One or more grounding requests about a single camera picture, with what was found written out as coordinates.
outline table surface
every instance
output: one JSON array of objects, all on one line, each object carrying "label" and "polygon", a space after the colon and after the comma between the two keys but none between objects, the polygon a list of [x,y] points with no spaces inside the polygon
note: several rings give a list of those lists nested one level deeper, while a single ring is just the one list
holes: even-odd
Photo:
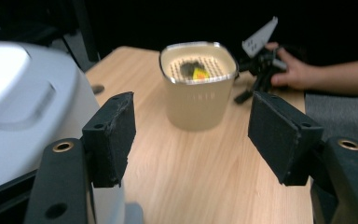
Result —
[{"label": "table surface", "polygon": [[[187,132],[165,114],[165,89],[158,51],[120,47],[86,74],[103,85],[100,105],[134,92],[136,136],[124,174],[126,202],[137,202],[144,224],[313,223],[310,182],[280,185],[248,137],[252,101],[234,97],[255,78],[241,73],[234,82],[221,123]],[[274,91],[304,112],[301,91]]]}]

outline forearm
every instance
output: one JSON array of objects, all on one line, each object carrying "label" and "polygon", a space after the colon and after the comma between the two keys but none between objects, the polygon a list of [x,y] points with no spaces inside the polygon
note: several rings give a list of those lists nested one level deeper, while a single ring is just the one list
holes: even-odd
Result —
[{"label": "forearm", "polygon": [[312,67],[307,89],[358,95],[358,62]]}]

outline beige bin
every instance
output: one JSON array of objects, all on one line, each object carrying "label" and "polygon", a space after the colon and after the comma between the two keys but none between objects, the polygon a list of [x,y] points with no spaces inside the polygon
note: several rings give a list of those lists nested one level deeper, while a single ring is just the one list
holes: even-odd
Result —
[{"label": "beige bin", "polygon": [[[168,119],[189,131],[211,129],[222,119],[238,64],[219,43],[169,45],[159,54]],[[195,70],[207,76],[197,77]]]}]

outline human arm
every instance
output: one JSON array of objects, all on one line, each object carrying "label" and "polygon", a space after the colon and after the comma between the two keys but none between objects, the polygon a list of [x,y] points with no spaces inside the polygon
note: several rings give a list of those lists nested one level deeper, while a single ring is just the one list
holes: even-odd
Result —
[{"label": "human arm", "polygon": [[287,64],[287,70],[272,76],[272,86],[358,95],[358,61],[313,66],[301,62],[285,49],[279,49],[277,53]]}]

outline white appliance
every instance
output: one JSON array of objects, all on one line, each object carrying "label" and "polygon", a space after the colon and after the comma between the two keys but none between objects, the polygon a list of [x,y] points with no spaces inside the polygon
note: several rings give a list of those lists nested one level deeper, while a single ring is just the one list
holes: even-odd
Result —
[{"label": "white appliance", "polygon": [[[49,143],[80,138],[99,108],[64,52],[0,42],[0,185],[37,169]],[[93,191],[97,222],[124,223],[123,185]]]}]

